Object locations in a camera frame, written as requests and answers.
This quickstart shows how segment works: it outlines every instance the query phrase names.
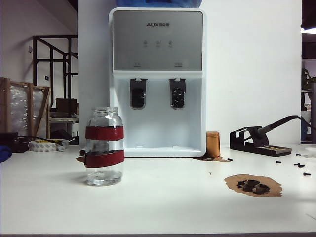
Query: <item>cable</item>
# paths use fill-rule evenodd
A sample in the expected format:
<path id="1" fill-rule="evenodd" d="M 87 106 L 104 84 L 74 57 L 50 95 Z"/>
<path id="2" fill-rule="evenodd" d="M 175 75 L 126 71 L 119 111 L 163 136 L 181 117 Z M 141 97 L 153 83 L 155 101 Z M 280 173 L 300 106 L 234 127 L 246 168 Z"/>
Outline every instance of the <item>cable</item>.
<path id="1" fill-rule="evenodd" d="M 283 125 L 283 124 L 285 124 L 293 119 L 300 119 L 301 121 L 306 123 L 308 127 L 311 127 L 314 131 L 316 131 L 316 128 L 313 127 L 312 125 L 310 125 L 308 122 L 306 122 L 306 120 L 303 117 L 300 117 L 298 115 L 290 115 L 290 116 L 284 117 L 284 118 L 282 118 L 274 123 L 271 123 L 268 126 L 259 128 L 257 130 L 257 133 L 258 133 L 259 137 L 262 138 L 267 132 L 270 132 L 274 128 L 279 127 L 279 126 L 281 126 L 281 125 Z"/>

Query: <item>water dispenser tap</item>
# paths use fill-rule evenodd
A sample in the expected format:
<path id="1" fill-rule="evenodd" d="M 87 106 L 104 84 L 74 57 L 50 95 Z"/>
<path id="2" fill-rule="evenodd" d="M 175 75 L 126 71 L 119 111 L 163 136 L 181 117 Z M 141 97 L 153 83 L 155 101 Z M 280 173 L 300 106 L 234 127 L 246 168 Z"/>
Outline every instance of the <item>water dispenser tap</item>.
<path id="1" fill-rule="evenodd" d="M 185 105 L 186 93 L 186 80 L 185 79 L 169 79 L 170 85 L 170 106 L 176 109 L 182 109 Z"/>
<path id="2" fill-rule="evenodd" d="M 146 104 L 146 82 L 147 79 L 135 78 L 130 80 L 130 106 L 140 110 Z"/>

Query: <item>plastic wrap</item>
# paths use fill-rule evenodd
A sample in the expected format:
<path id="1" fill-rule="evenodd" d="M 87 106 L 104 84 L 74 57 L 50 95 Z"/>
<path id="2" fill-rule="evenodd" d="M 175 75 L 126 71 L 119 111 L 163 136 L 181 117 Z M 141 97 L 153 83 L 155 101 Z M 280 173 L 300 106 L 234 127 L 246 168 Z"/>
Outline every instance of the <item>plastic wrap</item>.
<path id="1" fill-rule="evenodd" d="M 11 124 L 12 131 L 28 135 L 28 88 L 11 86 Z"/>
<path id="2" fill-rule="evenodd" d="M 27 86 L 11 86 L 11 126 L 13 132 L 19 135 L 29 135 L 28 133 L 28 91 Z M 33 124 L 37 123 L 40 108 L 44 100 L 44 92 L 40 89 L 33 90 Z M 41 120 L 37 136 L 46 137 L 46 121 Z"/>
<path id="3" fill-rule="evenodd" d="M 40 108 L 44 100 L 44 92 L 40 89 L 33 90 L 33 121 L 36 124 L 37 118 L 40 114 Z M 46 121 L 42 119 L 39 124 L 37 136 L 46 137 Z"/>

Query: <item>red tape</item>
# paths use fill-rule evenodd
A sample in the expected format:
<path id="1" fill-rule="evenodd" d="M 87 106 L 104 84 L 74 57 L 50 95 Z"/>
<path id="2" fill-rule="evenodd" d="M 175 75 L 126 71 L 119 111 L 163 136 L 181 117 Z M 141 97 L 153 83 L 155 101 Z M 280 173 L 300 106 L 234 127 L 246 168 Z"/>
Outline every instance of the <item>red tape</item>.
<path id="1" fill-rule="evenodd" d="M 86 168 L 107 167 L 123 162 L 124 150 L 116 150 L 102 155 L 86 155 L 86 157 L 78 157 L 77 160 L 85 162 Z"/>
<path id="2" fill-rule="evenodd" d="M 90 140 L 117 141 L 124 138 L 123 126 L 85 127 L 85 138 Z"/>

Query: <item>gray dispenser front panel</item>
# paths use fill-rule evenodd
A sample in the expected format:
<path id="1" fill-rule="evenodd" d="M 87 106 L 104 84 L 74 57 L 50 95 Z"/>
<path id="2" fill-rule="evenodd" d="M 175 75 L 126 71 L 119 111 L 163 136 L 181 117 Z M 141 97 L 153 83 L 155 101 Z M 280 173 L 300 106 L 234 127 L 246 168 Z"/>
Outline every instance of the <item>gray dispenser front panel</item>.
<path id="1" fill-rule="evenodd" d="M 115 11 L 114 70 L 202 70 L 200 11 Z"/>

